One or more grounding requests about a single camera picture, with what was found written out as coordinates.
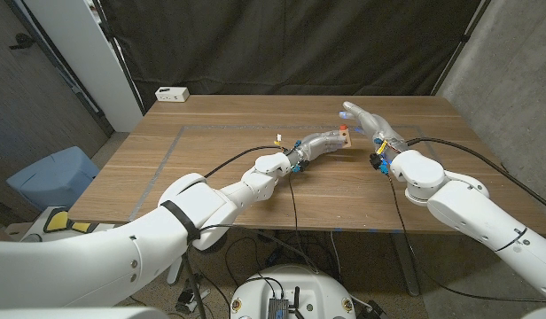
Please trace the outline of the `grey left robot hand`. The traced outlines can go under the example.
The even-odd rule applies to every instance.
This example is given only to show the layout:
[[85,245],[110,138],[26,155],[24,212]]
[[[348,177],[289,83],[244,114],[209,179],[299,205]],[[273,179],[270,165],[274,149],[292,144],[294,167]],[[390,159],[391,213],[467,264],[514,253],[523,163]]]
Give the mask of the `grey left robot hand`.
[[335,152],[347,144],[338,130],[314,133],[300,140],[287,154],[293,172],[303,170],[311,161],[324,153]]

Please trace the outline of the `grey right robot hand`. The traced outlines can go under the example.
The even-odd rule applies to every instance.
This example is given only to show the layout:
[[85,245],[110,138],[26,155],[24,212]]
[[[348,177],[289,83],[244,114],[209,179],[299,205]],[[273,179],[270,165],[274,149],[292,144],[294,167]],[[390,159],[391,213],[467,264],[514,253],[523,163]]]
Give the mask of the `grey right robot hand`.
[[376,153],[383,155],[386,160],[392,161],[399,153],[409,149],[405,139],[381,116],[369,113],[348,101],[342,106],[344,111],[339,116],[342,119],[356,120],[362,133],[373,142]]

